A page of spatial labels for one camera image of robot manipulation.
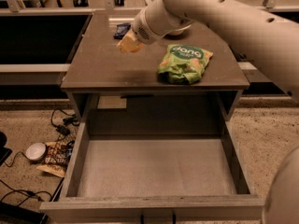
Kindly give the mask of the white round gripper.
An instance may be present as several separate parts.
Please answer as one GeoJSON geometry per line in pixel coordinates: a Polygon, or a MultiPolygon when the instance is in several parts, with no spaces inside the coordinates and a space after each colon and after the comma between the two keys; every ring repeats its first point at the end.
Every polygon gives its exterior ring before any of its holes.
{"type": "Polygon", "coordinates": [[[165,8],[162,4],[152,3],[143,7],[135,16],[133,31],[129,31],[118,43],[121,52],[130,52],[135,49],[140,41],[150,45],[167,34],[164,20],[165,8]]]}

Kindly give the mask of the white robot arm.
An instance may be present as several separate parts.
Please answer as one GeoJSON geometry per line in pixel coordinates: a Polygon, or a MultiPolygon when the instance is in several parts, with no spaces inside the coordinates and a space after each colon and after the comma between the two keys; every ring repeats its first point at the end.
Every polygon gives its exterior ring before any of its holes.
{"type": "Polygon", "coordinates": [[[198,21],[219,35],[294,101],[299,101],[299,24],[235,0],[154,0],[118,44],[134,52],[198,21]]]}

